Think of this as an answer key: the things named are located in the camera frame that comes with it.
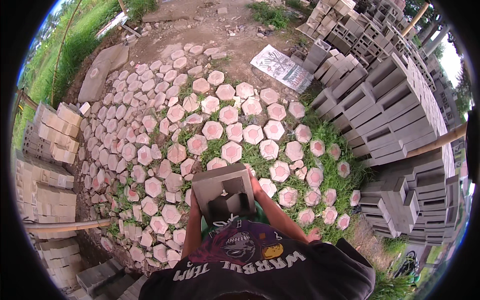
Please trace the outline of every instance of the cloth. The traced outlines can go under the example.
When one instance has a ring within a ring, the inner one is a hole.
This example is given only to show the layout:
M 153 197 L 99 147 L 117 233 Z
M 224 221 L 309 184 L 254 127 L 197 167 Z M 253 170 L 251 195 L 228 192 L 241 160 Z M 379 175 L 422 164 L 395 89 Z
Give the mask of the cloth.
M 336 246 L 292 240 L 263 223 L 235 219 L 173 269 L 152 273 L 139 300 L 366 299 L 375 271 L 346 240 Z

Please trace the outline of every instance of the hexagonal paving block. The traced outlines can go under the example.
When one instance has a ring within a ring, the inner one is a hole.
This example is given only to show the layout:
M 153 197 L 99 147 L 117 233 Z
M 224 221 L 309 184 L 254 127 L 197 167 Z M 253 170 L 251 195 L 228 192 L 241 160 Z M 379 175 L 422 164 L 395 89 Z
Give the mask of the hexagonal paving block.
M 310 127 L 300 124 L 295 128 L 295 137 L 300 143 L 307 143 L 312 139 L 312 132 Z
M 192 171 L 193 164 L 195 163 L 194 159 L 187 158 L 180 164 L 180 173 L 182 176 L 188 175 Z
M 153 216 L 158 211 L 158 205 L 152 198 L 146 196 L 141 202 L 142 210 L 149 216 Z
M 258 125 L 248 125 L 243 130 L 243 138 L 247 143 L 253 145 L 258 144 L 261 140 L 264 139 L 264 133 L 262 128 Z
M 179 164 L 187 158 L 187 149 L 179 143 L 174 143 L 167 149 L 167 159 L 174 164 Z
M 311 208 L 307 208 L 299 212 L 298 223 L 300 226 L 310 225 L 313 222 L 313 219 L 315 219 L 315 213 L 313 213 Z
M 165 185 L 167 187 L 167 191 L 178 192 L 180 191 L 180 187 L 183 185 L 183 178 L 180 174 L 172 172 L 165 179 Z
M 336 201 L 336 190 L 335 189 L 327 189 L 322 196 L 322 201 L 327 206 L 332 206 Z
M 288 164 L 277 160 L 273 166 L 270 167 L 270 178 L 274 181 L 284 182 L 290 176 L 290 168 Z
M 267 105 L 276 103 L 278 101 L 278 94 L 271 88 L 266 88 L 260 91 L 260 99 Z
M 305 117 L 305 106 L 298 101 L 290 102 L 288 106 L 288 111 L 293 115 L 294 118 L 303 118 Z
M 279 121 L 270 120 L 264 126 L 264 132 L 267 139 L 278 141 L 285 133 L 285 129 L 283 129 L 283 125 Z
M 314 191 L 309 191 L 305 194 L 305 203 L 307 206 L 315 206 L 320 202 L 320 195 Z
M 281 121 L 287 116 L 285 107 L 278 103 L 273 103 L 267 107 L 268 117 L 276 121 Z
M 301 144 L 297 141 L 288 142 L 285 147 L 285 154 L 291 161 L 296 161 L 303 158 L 303 151 Z
M 276 193 L 276 186 L 275 184 L 268 178 L 260 178 L 258 183 L 262 187 L 262 190 L 268 195 L 268 197 L 272 198 L 273 195 Z
M 177 224 L 180 221 L 181 214 L 177 208 L 171 204 L 165 204 L 162 208 L 162 216 L 165 222 L 169 224 Z
M 360 190 L 353 190 L 352 195 L 350 196 L 350 205 L 357 206 L 360 202 Z
M 289 186 L 278 192 L 278 203 L 286 208 L 294 206 L 297 203 L 297 198 L 298 191 Z
M 192 89 L 194 93 L 204 94 L 210 89 L 210 84 L 205 78 L 199 78 L 192 83 Z
M 350 164 L 346 161 L 338 163 L 337 169 L 341 178 L 347 178 L 347 176 L 350 174 Z
M 310 141 L 310 151 L 316 157 L 325 153 L 325 143 L 322 140 Z
M 225 106 L 220 110 L 218 119 L 226 125 L 236 123 L 239 120 L 239 111 L 231 105 Z
M 195 155 L 201 155 L 208 149 L 207 139 L 200 134 L 196 134 L 187 141 L 188 151 Z
M 151 132 L 153 132 L 153 130 L 155 130 L 155 126 L 157 125 L 157 121 L 154 118 L 154 116 L 149 115 L 149 116 L 145 116 L 142 119 L 142 124 L 145 126 L 145 129 L 147 130 L 147 132 L 151 133 Z
M 185 110 L 180 104 L 176 104 L 168 109 L 167 118 L 171 122 L 180 121 L 185 114 Z
M 340 158 L 340 155 L 342 154 L 342 151 L 340 150 L 338 144 L 333 143 L 328 148 L 328 154 L 330 154 L 334 160 L 338 160 Z
M 136 154 L 137 154 L 137 149 L 132 143 L 127 143 L 126 145 L 124 145 L 121 151 L 121 156 L 126 161 L 131 161 L 136 156 Z
M 222 84 L 216 89 L 215 95 L 220 100 L 231 100 L 235 96 L 235 89 L 229 84 Z
M 324 211 L 322 211 L 322 218 L 324 219 L 325 224 L 335 223 L 335 219 L 338 213 L 336 212 L 335 206 L 329 206 Z
M 243 128 L 240 122 L 228 125 L 226 131 L 229 141 L 239 143 L 243 140 Z
M 241 108 L 243 113 L 248 115 L 259 115 L 262 113 L 262 105 L 260 105 L 260 101 L 255 99 L 246 100 L 242 105 Z
M 212 160 L 210 160 L 207 163 L 207 171 L 217 169 L 217 168 L 226 167 L 226 166 L 227 166 L 227 162 L 225 160 L 223 160 L 219 157 L 214 157 Z
M 243 99 L 247 99 L 250 96 L 253 96 L 253 86 L 246 82 L 242 82 L 241 84 L 235 87 L 237 91 L 237 96 Z
M 261 141 L 260 154 L 266 160 L 275 159 L 278 156 L 278 145 L 273 140 Z
M 168 224 L 162 216 L 153 216 L 150 219 L 150 227 L 153 229 L 154 233 L 165 234 L 168 229 Z
M 145 180 L 145 192 L 150 197 L 157 197 L 162 192 L 162 183 L 155 177 Z
M 320 168 L 311 168 L 307 173 L 307 182 L 313 188 L 318 188 L 324 181 L 324 172 Z
M 207 96 L 200 104 L 202 105 L 202 112 L 209 115 L 220 109 L 220 101 L 217 97 Z
M 144 166 L 148 166 L 153 160 L 151 149 L 147 145 L 143 145 L 142 148 L 138 149 L 137 155 L 138 162 Z
M 350 217 L 347 214 L 343 214 L 338 218 L 336 227 L 340 230 L 345 230 L 347 229 L 349 224 L 350 224 Z

